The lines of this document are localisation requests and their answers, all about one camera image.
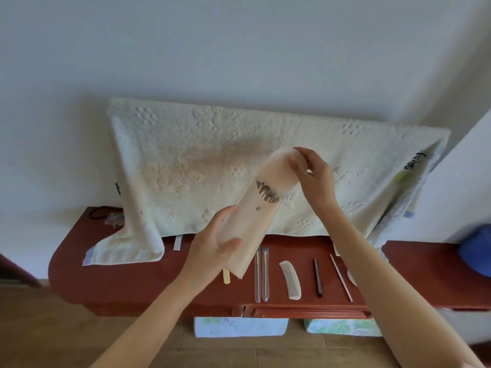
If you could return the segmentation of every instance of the finger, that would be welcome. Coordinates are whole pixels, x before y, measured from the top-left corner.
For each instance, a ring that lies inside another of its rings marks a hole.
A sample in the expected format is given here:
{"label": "finger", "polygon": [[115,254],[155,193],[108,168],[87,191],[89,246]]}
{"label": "finger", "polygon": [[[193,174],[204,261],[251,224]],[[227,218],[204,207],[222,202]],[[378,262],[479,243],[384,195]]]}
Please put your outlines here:
{"label": "finger", "polygon": [[234,254],[237,251],[237,249],[242,245],[242,243],[243,243],[242,239],[235,237],[221,244],[218,251],[221,254],[223,254],[224,257],[230,258],[232,254]]}
{"label": "finger", "polygon": [[307,171],[305,171],[300,164],[298,163],[297,160],[295,160],[293,157],[288,157],[287,158],[288,165],[290,165],[290,168],[294,171],[294,173],[297,175],[298,180],[300,183],[307,177]]}
{"label": "finger", "polygon": [[237,210],[236,205],[231,205],[227,206],[226,208],[223,208],[219,210],[218,212],[215,213],[209,224],[206,226],[206,228],[212,233],[216,233],[218,230],[218,227],[220,227],[222,221],[225,219],[226,216],[228,216],[230,213],[234,212]]}
{"label": "finger", "polygon": [[312,172],[318,171],[325,161],[320,157],[316,151],[310,148],[305,147],[294,147],[298,152],[302,154],[302,156],[307,160],[307,166]]}

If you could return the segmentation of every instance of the towel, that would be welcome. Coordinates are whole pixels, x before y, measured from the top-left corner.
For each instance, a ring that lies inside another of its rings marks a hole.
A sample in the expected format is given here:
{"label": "towel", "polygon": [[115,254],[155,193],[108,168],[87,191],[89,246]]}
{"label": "towel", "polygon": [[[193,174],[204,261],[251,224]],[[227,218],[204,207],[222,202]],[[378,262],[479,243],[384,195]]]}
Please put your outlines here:
{"label": "towel", "polygon": [[[125,226],[85,265],[157,261],[162,237],[197,233],[232,205],[280,147],[316,150],[334,171],[336,197],[380,247],[439,159],[448,129],[112,98]],[[281,202],[268,234],[328,235],[300,185]]]}

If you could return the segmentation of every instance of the white comb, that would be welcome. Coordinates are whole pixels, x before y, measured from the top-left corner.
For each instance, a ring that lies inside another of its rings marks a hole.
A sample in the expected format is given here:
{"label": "white comb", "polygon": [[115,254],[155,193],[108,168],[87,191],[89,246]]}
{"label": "white comb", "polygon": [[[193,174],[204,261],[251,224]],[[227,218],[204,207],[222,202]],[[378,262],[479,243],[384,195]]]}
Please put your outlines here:
{"label": "white comb", "polygon": [[297,272],[290,263],[290,261],[283,261],[279,263],[283,275],[285,275],[286,288],[288,289],[288,298],[292,300],[298,300],[302,296],[302,290],[300,289],[300,282],[298,281]]}

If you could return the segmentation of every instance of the person's left hand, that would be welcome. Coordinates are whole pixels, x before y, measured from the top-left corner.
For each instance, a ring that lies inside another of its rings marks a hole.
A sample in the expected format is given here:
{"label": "person's left hand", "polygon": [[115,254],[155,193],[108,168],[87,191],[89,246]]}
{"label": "person's left hand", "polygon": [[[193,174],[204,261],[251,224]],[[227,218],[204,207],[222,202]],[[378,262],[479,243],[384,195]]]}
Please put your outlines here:
{"label": "person's left hand", "polygon": [[236,205],[219,210],[209,224],[194,236],[186,263],[178,279],[191,285],[198,294],[212,282],[227,265],[232,254],[242,244],[242,239],[231,239],[218,247],[217,232],[220,224],[230,213],[237,210]]}

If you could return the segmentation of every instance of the hand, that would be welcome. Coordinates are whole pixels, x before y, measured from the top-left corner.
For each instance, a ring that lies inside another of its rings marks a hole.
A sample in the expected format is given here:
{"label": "hand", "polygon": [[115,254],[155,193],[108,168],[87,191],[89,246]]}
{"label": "hand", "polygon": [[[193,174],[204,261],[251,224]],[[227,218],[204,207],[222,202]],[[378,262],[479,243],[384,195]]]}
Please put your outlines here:
{"label": "hand", "polygon": [[236,205],[219,210],[209,224],[194,236],[186,263],[178,276],[186,286],[190,285],[198,294],[212,282],[227,265],[232,254],[242,244],[242,239],[234,238],[220,247],[217,245],[217,231],[230,213],[237,210]]}
{"label": "hand", "polygon": [[318,216],[326,209],[339,209],[334,193],[334,177],[329,164],[309,148],[294,148],[305,158],[311,172],[304,171],[293,158],[288,158],[288,163],[298,176],[305,198],[314,213]]}

